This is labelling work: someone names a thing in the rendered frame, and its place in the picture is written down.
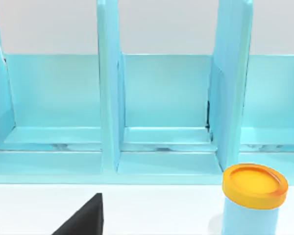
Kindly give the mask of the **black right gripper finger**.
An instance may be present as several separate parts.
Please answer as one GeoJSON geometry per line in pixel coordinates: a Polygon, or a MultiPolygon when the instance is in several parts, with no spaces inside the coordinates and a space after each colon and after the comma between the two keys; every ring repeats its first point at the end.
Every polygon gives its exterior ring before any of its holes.
{"type": "Polygon", "coordinates": [[[96,193],[51,235],[103,235],[102,193],[96,193]]]}

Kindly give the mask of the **light blue rack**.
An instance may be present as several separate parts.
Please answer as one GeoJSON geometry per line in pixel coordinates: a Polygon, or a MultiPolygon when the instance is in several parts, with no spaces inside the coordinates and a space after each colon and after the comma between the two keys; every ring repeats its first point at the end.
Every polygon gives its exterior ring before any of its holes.
{"type": "Polygon", "coordinates": [[[219,0],[211,54],[125,53],[91,0],[95,53],[7,53],[0,184],[215,185],[234,164],[294,185],[294,55],[251,55],[254,0],[219,0]]]}

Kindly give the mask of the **light blue bottle, orange lid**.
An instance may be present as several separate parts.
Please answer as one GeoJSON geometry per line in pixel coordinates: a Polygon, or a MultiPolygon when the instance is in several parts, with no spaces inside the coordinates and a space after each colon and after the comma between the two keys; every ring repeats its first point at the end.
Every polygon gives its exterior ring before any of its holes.
{"type": "Polygon", "coordinates": [[[221,235],[275,235],[287,179],[260,164],[234,164],[223,172],[221,235]]]}

